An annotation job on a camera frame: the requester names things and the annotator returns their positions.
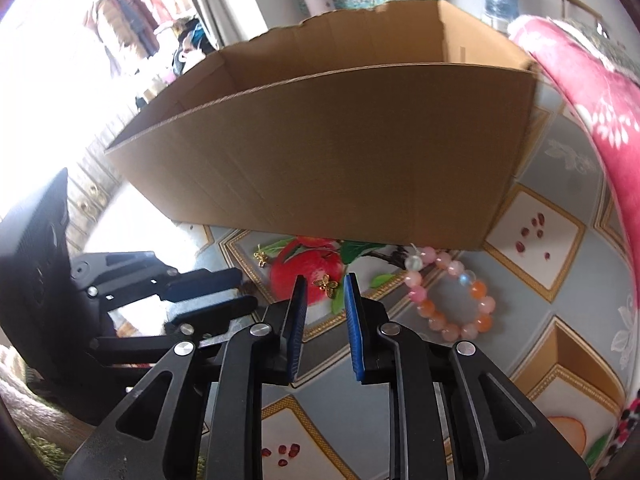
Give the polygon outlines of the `pink floral bed blanket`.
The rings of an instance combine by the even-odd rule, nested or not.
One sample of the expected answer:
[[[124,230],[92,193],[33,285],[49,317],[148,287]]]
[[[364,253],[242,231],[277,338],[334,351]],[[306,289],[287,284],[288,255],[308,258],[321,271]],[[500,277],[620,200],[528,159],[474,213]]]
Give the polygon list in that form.
[[[532,132],[460,260],[497,303],[478,345],[600,474],[639,423],[639,88],[572,25],[511,37],[541,68]]]

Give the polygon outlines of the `wooden chair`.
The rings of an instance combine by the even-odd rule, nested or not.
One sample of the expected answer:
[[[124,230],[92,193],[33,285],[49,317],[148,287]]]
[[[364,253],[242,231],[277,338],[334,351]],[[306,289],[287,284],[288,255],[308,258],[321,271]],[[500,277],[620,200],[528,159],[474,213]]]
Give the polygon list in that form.
[[[562,19],[566,18],[574,18],[577,20],[578,18],[585,18],[588,16],[592,21],[593,28],[599,34],[606,34],[606,29],[604,26],[604,17],[600,12],[594,10],[591,6],[588,6],[587,3],[582,2],[582,0],[560,0],[561,1],[561,16]]]

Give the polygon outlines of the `gold clover earring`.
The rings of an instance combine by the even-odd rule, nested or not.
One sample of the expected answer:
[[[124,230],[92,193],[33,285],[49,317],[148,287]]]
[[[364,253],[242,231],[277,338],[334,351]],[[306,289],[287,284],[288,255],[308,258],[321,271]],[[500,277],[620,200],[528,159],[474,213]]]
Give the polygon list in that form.
[[[340,283],[331,278],[329,274],[323,274],[321,278],[314,281],[314,286],[318,287],[328,298],[334,299]]]

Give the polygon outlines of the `brown cardboard box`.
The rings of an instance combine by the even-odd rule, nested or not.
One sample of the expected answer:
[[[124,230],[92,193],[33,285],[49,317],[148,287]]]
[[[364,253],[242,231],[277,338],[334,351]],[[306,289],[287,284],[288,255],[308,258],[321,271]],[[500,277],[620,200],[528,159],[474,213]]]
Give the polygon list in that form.
[[[444,0],[338,10],[207,55],[106,154],[171,220],[474,250],[518,166],[537,75]]]

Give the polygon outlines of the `silver sequin pillow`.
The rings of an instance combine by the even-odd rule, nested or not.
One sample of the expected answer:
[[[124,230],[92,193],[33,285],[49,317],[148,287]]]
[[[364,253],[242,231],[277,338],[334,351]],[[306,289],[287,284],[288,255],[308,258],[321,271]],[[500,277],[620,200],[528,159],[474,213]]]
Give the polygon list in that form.
[[[571,18],[552,20],[552,23],[570,35],[594,58],[597,58],[607,70],[622,74],[635,84],[639,84],[639,63],[634,61],[613,40],[597,32],[597,29]]]

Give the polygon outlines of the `gold abacus charm earring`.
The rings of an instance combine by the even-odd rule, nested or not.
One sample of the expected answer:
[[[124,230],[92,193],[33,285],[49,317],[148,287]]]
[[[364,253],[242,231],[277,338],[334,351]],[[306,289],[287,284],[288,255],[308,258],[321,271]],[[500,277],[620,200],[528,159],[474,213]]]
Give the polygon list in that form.
[[[269,256],[261,249],[254,252],[253,258],[257,261],[260,268],[264,268],[269,263]]]

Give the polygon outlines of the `fruit print tablecloth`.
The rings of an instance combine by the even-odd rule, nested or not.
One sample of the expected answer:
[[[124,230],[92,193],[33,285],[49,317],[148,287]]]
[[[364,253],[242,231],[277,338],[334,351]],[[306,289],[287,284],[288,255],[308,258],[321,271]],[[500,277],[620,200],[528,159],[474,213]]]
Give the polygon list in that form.
[[[435,344],[448,346],[469,339],[482,350],[478,338],[494,324],[496,300],[487,284],[460,260],[464,253],[460,250],[450,250],[441,266],[422,268],[424,296],[411,301],[402,280],[402,265],[414,254],[411,247],[298,242],[282,234],[170,223],[147,200],[137,198],[136,205],[142,222],[134,234],[137,246],[154,250],[180,269],[235,266],[250,288],[268,300],[288,292],[297,275],[310,283],[295,382],[264,391],[262,471],[268,479],[384,479],[388,475],[387,389],[357,385],[348,357],[343,292],[337,289],[330,299],[314,286],[323,274],[337,280],[355,273],[363,295],[382,302],[392,321]],[[264,268],[253,258],[258,249],[269,256]],[[612,462],[594,476],[634,479],[638,474],[639,424]]]

